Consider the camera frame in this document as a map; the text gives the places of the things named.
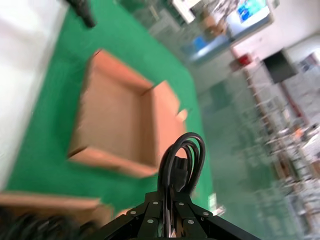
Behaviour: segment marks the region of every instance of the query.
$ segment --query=red object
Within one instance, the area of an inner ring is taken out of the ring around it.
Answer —
[[[237,59],[240,65],[247,66],[252,63],[252,58],[249,54],[242,55]]]

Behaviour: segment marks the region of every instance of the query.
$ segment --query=cardboard flap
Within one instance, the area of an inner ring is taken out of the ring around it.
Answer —
[[[100,200],[96,198],[77,198],[20,192],[0,193],[0,205],[5,206],[86,210],[94,209],[99,204]]]
[[[178,116],[180,102],[166,81],[163,81],[153,90],[153,110],[156,138],[156,158],[160,163],[166,150],[186,132],[183,116]],[[186,158],[183,149],[177,156]]]
[[[95,221],[100,225],[104,226],[109,223],[113,217],[112,208],[107,205],[100,204],[92,213],[91,219],[95,219]]]
[[[91,165],[93,167],[108,167],[109,169],[118,170],[136,177],[147,177],[157,173],[157,167],[151,167],[145,164],[127,160],[109,152],[88,147],[76,155],[71,160],[78,163]]]
[[[179,118],[180,121],[184,122],[187,120],[188,117],[188,111],[186,109],[181,110],[178,114],[177,117]]]
[[[162,99],[162,104],[166,105],[167,109],[174,115],[178,114],[180,101],[174,91],[171,89],[167,81],[158,84],[152,90],[157,98]]]
[[[98,68],[110,78],[117,79],[120,83],[135,89],[140,94],[143,94],[153,86],[142,75],[104,50],[99,50],[93,55],[90,67],[93,69]]]

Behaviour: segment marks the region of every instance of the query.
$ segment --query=black object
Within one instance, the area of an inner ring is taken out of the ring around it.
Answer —
[[[26,213],[14,218],[0,207],[0,240],[82,240],[97,229],[93,221],[79,226],[63,215],[43,218]]]
[[[189,138],[195,139],[198,146]],[[184,149],[187,158],[176,157],[180,148]],[[173,232],[186,240],[259,240],[192,203],[190,195],[200,177],[204,159],[202,138],[191,132],[182,135],[162,158],[157,191],[147,193],[144,203],[84,240],[166,240]]]
[[[265,58],[263,62],[275,84],[281,83],[298,74],[298,71],[287,60],[282,50]]]
[[[88,28],[96,26],[96,22],[92,16],[89,0],[66,0],[73,8],[75,13],[82,18],[84,24]]]

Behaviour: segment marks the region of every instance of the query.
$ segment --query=floor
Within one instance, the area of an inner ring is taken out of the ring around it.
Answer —
[[[96,0],[92,10],[99,22],[96,30],[84,29],[73,13],[67,14],[6,189],[99,197],[112,203],[115,212],[140,203],[144,192],[155,189],[155,177],[133,179],[67,162],[85,64],[97,48],[105,48],[154,83],[168,80],[189,111],[188,131],[206,137],[210,156],[196,190],[197,204],[208,205],[211,171],[217,201],[226,208],[224,218],[262,240],[299,239],[272,160],[259,142],[257,114],[244,79],[211,74],[215,84],[199,91],[199,109],[190,74],[124,9],[114,1]],[[228,61],[221,59],[225,66]]]
[[[263,147],[246,80],[230,75],[198,101],[217,202],[226,208],[223,217],[262,240],[299,239],[273,159]]]
[[[92,1],[98,22],[86,29],[69,11],[48,66],[7,190],[101,198],[115,213],[140,204],[157,176],[136,179],[67,159],[77,104],[92,54],[103,48],[155,84],[167,80],[188,110],[187,130],[204,135],[193,79],[187,69],[113,1]],[[209,156],[193,201],[208,207],[213,193]]]

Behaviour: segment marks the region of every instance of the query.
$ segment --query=screen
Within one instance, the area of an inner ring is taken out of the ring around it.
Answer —
[[[288,62],[283,51],[279,51],[267,57],[263,62],[275,84],[281,83],[298,73],[294,66]]]
[[[241,22],[245,22],[254,14],[259,12],[267,6],[266,0],[247,0],[243,4],[239,5],[237,12],[241,19]]]

